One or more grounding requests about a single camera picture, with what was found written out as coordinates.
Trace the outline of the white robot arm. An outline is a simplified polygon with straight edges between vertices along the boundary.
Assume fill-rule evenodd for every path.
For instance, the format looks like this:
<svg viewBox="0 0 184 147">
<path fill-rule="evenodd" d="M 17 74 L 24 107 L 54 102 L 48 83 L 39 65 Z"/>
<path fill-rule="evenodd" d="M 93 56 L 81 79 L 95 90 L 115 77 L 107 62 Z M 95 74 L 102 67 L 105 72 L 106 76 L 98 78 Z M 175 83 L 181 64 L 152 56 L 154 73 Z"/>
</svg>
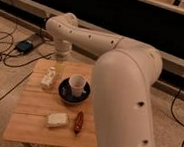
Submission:
<svg viewBox="0 0 184 147">
<path fill-rule="evenodd" d="M 98 147 L 155 147 L 150 87 L 162 70 L 155 47 L 123 35 L 83 29 L 73 13 L 49 18 L 55 43 L 72 42 L 97 56 L 91 93 Z"/>
</svg>

